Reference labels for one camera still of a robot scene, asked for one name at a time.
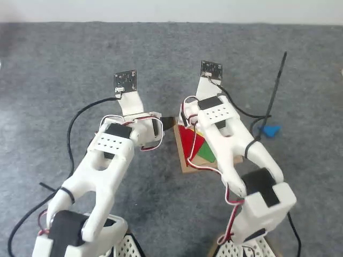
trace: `blue object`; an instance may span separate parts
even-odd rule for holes
[[[276,133],[279,132],[281,126],[267,126],[265,125],[262,129],[263,134],[265,134],[269,138],[273,138]]]

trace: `white wire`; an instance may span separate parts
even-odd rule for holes
[[[223,241],[223,240],[225,239],[226,235],[228,234],[230,224],[231,224],[231,222],[232,222],[232,219],[234,218],[234,213],[235,213],[235,212],[234,212],[234,209],[233,209],[232,212],[231,212],[230,219],[229,219],[229,222],[227,223],[225,233],[222,234],[222,235],[217,239],[217,244],[218,244],[218,245],[221,245],[221,244],[223,244],[223,243],[225,242],[225,241]]]
[[[146,119],[155,119],[161,124],[161,139],[160,139],[160,142],[157,146],[152,147],[151,149],[144,149],[144,148],[141,149],[141,151],[143,151],[143,152],[152,151],[152,150],[159,148],[159,146],[162,144],[162,140],[163,140],[163,122],[159,118],[156,118],[156,117],[146,117],[146,118],[142,118],[142,119],[135,119],[135,121],[146,120]]]
[[[190,95],[190,96],[187,96],[187,97],[183,100],[183,106],[184,106],[184,104],[186,103],[186,101],[187,101],[189,98],[194,98],[196,101],[198,101],[198,100],[197,100],[198,98],[197,98],[195,95]]]
[[[194,126],[194,140],[193,140],[193,146],[192,146],[192,150],[191,150],[191,153],[190,155],[188,156],[187,158],[187,161],[189,164],[193,165],[195,168],[197,169],[207,169],[207,170],[212,170],[212,171],[215,171],[217,173],[219,173],[220,175],[222,175],[222,172],[218,169],[215,169],[213,167],[208,167],[208,166],[199,166],[199,165],[196,165],[194,163],[191,162],[191,158],[193,156],[193,152],[194,152],[194,148],[195,148],[195,142],[196,142],[196,139],[197,139],[197,131],[196,131],[196,128]]]
[[[182,111],[183,111],[183,113],[184,113],[185,115],[186,115],[186,113],[184,112],[184,108],[185,108],[186,101],[187,101],[189,98],[194,98],[195,101],[199,101],[199,99],[198,99],[195,95],[187,96],[187,97],[183,100],[183,109],[182,109]]]
[[[99,130],[100,130],[100,127],[101,127],[103,121],[104,121],[106,118],[109,118],[109,117],[117,117],[117,118],[121,118],[121,119],[123,120],[123,122],[125,121],[124,117],[123,117],[123,116],[120,116],[120,115],[112,115],[112,114],[106,115],[106,116],[104,116],[104,117],[101,119],[101,121],[100,121]]]
[[[236,205],[241,205],[242,202],[230,202],[228,199],[226,199],[227,191],[229,190],[228,184],[225,186],[225,201],[228,205],[236,206]]]

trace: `wooden board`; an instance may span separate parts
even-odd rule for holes
[[[186,165],[186,161],[185,161],[184,154],[183,154],[181,138],[180,138],[180,132],[178,130],[178,124],[176,124],[174,126],[174,134],[175,134],[175,140],[176,140],[176,144],[177,144],[178,156],[179,156],[180,163],[181,163],[182,173],[199,172],[200,170],[192,168],[192,167]],[[196,165],[204,165],[204,166],[209,166],[209,167],[212,167],[212,168],[217,168],[217,161],[215,161],[213,163],[212,162],[208,162],[207,160],[201,158],[198,155],[196,155],[193,158],[192,162],[195,163]],[[243,157],[242,156],[235,156],[234,164],[240,163],[240,162],[243,162]]]

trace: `green triangle piece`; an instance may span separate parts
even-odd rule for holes
[[[214,154],[212,153],[208,143],[205,141],[200,147],[198,154],[201,158],[204,158],[208,162],[215,162]]]

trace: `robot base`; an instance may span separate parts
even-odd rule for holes
[[[272,250],[265,238],[251,240],[244,246],[237,246],[232,241],[218,246],[213,257],[282,257]]]

